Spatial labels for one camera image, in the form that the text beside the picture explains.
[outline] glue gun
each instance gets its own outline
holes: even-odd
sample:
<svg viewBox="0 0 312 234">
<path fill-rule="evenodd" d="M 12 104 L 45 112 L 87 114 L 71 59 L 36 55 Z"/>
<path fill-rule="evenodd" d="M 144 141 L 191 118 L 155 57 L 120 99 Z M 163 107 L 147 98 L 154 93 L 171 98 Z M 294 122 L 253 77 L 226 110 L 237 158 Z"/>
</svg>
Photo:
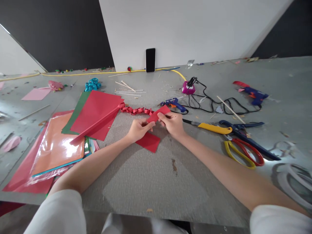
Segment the glue gun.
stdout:
<svg viewBox="0 0 312 234">
<path fill-rule="evenodd" d="M 256 89 L 251 88 L 249 85 L 240 82 L 234 81 L 233 84 L 239 85 L 244 88 L 244 92 L 249 94 L 249 97 L 252 97 L 254 100 L 252 101 L 252 105 L 261 107 L 263 99 L 267 98 L 269 95 L 264 94 Z"/>
<path fill-rule="evenodd" d="M 188 112 L 188 110 L 184 106 L 178 103 L 178 99 L 176 97 L 159 103 L 159 106 L 164 106 L 164 105 L 166 106 L 171 105 L 172 108 L 177 107 L 181 111 L 181 113 Z"/>
</svg>

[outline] blue-handled scissors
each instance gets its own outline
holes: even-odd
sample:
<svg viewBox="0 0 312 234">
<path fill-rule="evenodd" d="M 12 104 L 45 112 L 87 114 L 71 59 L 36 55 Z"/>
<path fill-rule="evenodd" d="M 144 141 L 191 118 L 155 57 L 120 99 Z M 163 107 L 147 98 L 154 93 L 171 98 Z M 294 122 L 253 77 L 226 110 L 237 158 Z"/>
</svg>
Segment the blue-handled scissors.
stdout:
<svg viewBox="0 0 312 234">
<path fill-rule="evenodd" d="M 241 140 L 243 140 L 243 141 L 247 142 L 248 144 L 252 145 L 253 147 L 255 147 L 264 156 L 267 156 L 268 158 L 275 160 L 275 161 L 280 160 L 279 157 L 277 157 L 276 155 L 274 155 L 270 151 L 268 151 L 265 148 L 263 148 L 262 146 L 260 146 L 257 142 L 255 142 L 251 138 L 248 138 L 246 133 L 244 132 L 245 128 L 261 126 L 264 124 L 264 122 L 252 123 L 252 124 L 251 123 L 250 124 L 231 124 L 230 122 L 228 122 L 226 120 L 221 120 L 221 121 L 219 121 L 219 124 L 224 124 L 227 127 L 231 127 L 232 133 L 235 136 L 237 136 Z"/>
</svg>

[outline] black cable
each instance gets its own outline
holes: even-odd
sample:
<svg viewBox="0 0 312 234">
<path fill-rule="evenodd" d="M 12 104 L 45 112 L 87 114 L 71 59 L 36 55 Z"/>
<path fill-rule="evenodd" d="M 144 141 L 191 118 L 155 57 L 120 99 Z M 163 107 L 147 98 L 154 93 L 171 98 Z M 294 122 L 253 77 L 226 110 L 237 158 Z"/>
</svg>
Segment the black cable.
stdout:
<svg viewBox="0 0 312 234">
<path fill-rule="evenodd" d="M 215 110 L 214 110 L 214 106 L 213 106 L 214 103 L 215 103 L 215 104 L 223 104 L 223 110 L 224 110 L 224 112 L 225 112 L 226 114 L 228 114 L 228 115 L 233 115 L 232 112 L 230 112 L 230 113 L 227 112 L 224 103 L 222 103 L 222 102 L 216 102 L 215 100 L 213 100 L 211 97 L 209 97 L 209 96 L 205 93 L 205 90 L 206 90 L 207 86 L 204 85 L 203 83 L 201 83 L 200 81 L 198 81 L 197 77 L 192 77 L 192 78 L 188 81 L 188 83 L 187 83 L 188 90 L 189 90 L 189 88 L 192 87 L 194 84 L 201 84 L 202 86 L 204 86 L 204 90 L 202 91 L 203 94 L 204 94 L 204 96 L 198 95 L 198 94 L 190 94 L 190 95 L 188 96 L 188 98 L 189 98 L 189 99 L 188 99 L 189 105 L 188 105 L 188 106 L 187 106 L 187 105 L 182 105 L 182 106 L 184 106 L 184 107 L 189 107 L 189 108 L 196 109 L 196 110 L 203 110 L 203 111 L 209 112 L 209 113 L 213 113 L 213 112 L 215 111 Z M 190 104 L 190 96 L 191 96 L 191 97 L 194 99 L 194 101 L 198 104 L 198 107 L 193 107 L 193 106 L 191 106 L 191 104 Z M 210 108 L 211 108 L 211 111 L 202 109 L 200 103 L 194 98 L 194 96 L 206 97 L 206 98 L 208 98 L 208 99 L 210 100 Z M 244 114 L 248 114 L 248 113 L 252 113 L 252 112 L 257 112 L 257 111 L 261 110 L 261 108 L 262 108 L 262 106 L 259 105 L 259 109 L 258 109 L 258 110 L 255 110 L 255 111 L 254 111 L 254 110 L 252 110 L 252 111 L 251 111 L 251 110 L 248 110 L 246 107 L 244 107 L 243 105 L 241 105 L 241 104 L 239 103 L 238 100 L 236 100 L 236 99 L 233 98 L 233 97 L 230 97 L 230 98 L 228 98 L 228 99 L 225 99 L 224 102 L 227 103 L 227 104 L 229 105 L 229 107 L 230 107 L 232 110 L 233 110 L 233 107 L 232 107 L 231 100 L 233 100 L 234 102 L 236 102 L 237 105 L 239 105 L 241 108 L 243 108 L 243 109 L 245 110 L 245 112 L 236 112 L 236 111 L 234 111 L 234 112 L 235 112 L 236 114 L 238 114 L 238 115 L 244 115 Z"/>
</svg>

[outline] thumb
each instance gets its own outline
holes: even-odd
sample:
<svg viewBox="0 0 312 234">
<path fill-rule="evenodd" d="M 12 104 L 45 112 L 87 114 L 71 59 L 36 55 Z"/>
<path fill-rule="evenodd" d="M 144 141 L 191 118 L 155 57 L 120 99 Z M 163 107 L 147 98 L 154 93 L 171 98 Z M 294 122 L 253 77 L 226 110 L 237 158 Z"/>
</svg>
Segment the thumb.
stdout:
<svg viewBox="0 0 312 234">
<path fill-rule="evenodd" d="M 143 127 L 146 131 L 150 130 L 153 126 L 155 126 L 155 121 L 148 123 L 145 127 Z"/>
<path fill-rule="evenodd" d="M 157 113 L 158 118 L 163 121 L 165 124 L 168 122 L 168 118 L 163 113 Z"/>
</svg>

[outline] red handle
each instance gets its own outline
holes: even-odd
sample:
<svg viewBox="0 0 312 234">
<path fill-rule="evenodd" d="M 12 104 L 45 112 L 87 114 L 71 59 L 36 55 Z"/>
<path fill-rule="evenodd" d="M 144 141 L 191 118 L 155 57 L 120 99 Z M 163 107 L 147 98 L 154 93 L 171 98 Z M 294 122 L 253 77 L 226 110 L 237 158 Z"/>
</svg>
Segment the red handle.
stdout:
<svg viewBox="0 0 312 234">
<path fill-rule="evenodd" d="M 262 157 L 262 155 L 260 154 L 260 152 L 253 146 L 251 146 L 250 144 L 248 144 L 247 142 L 241 140 L 241 139 L 238 139 L 238 138 L 234 138 L 232 140 L 233 142 L 235 142 L 243 151 L 244 151 L 244 154 L 251 160 L 254 162 L 254 164 L 256 166 L 263 166 L 264 165 L 264 159 Z M 259 159 L 259 163 L 256 162 L 251 156 L 250 154 L 248 153 L 248 151 L 246 150 L 246 148 L 242 145 L 246 145 L 248 148 L 250 148 L 257 156 L 258 156 L 258 159 Z"/>
</svg>

